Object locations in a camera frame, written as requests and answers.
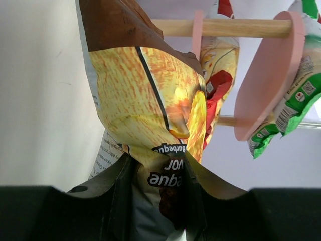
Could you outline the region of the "red Chuba chips bag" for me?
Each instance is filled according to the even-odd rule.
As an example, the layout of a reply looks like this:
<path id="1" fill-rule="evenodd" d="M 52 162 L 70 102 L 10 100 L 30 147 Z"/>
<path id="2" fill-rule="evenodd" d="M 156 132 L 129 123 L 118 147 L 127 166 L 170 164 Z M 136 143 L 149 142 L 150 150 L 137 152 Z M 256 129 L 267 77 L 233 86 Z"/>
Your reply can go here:
<path id="1" fill-rule="evenodd" d="M 214 132 L 223 103 L 234 86 L 239 59 L 236 37 L 203 37 L 200 64 L 206 86 L 205 148 Z"/>
<path id="2" fill-rule="evenodd" d="M 215 0 L 211 5 L 210 11 L 207 15 L 209 18 L 234 18 L 234 13 L 229 0 Z"/>

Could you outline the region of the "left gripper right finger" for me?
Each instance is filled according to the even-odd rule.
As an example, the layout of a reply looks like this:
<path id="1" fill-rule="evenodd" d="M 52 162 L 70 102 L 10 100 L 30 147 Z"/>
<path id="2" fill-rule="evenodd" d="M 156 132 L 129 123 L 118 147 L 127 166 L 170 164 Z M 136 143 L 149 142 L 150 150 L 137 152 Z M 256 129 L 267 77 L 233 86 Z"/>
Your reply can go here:
<path id="1" fill-rule="evenodd" d="M 186 154 L 187 240 L 320 240 L 320 189 L 240 189 Z"/>

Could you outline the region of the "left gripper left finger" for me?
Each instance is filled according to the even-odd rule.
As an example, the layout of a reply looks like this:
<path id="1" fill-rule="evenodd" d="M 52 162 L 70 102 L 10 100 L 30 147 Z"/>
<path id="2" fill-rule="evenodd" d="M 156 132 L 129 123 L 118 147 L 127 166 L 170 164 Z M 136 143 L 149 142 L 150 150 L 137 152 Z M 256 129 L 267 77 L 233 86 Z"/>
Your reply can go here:
<path id="1" fill-rule="evenodd" d="M 133 161 L 123 155 L 92 179 L 1 187 L 1 240 L 129 240 Z"/>

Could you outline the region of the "green Chuba chips bag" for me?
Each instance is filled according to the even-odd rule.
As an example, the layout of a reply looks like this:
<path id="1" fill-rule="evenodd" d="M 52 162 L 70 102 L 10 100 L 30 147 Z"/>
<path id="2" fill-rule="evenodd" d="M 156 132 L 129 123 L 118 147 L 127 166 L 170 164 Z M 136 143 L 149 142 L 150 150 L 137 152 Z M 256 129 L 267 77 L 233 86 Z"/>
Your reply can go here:
<path id="1" fill-rule="evenodd" d="M 253 158 L 259 157 L 278 133 L 285 136 L 320 99 L 320 12 L 316 1 L 294 1 L 288 9 L 301 14 L 306 35 L 296 77 L 269 116 L 247 140 Z"/>

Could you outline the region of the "brown Chuba chips bag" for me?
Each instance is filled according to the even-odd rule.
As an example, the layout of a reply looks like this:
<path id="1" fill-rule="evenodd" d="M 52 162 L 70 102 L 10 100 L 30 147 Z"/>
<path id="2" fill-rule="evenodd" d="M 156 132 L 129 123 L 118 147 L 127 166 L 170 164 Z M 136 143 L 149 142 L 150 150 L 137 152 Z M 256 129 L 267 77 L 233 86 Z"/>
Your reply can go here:
<path id="1" fill-rule="evenodd" d="M 109 138 L 135 159 L 130 240 L 179 240 L 186 153 L 201 161 L 205 81 L 136 1 L 76 1 L 86 74 Z"/>

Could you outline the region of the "pink three-tier wooden shelf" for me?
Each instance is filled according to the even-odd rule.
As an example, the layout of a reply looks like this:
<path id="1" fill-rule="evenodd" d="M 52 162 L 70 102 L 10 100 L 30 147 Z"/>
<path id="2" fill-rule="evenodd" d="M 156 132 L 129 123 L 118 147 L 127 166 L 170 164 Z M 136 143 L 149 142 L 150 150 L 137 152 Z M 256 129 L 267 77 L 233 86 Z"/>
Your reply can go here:
<path id="1" fill-rule="evenodd" d="M 233 126 L 237 140 L 246 141 L 289 90 L 300 64 L 305 28 L 301 15 L 282 11 L 273 20 L 204 19 L 196 11 L 193 20 L 154 19 L 165 36 L 192 37 L 192 50 L 199 54 L 201 37 L 262 38 L 239 88 L 233 117 L 218 124 Z"/>

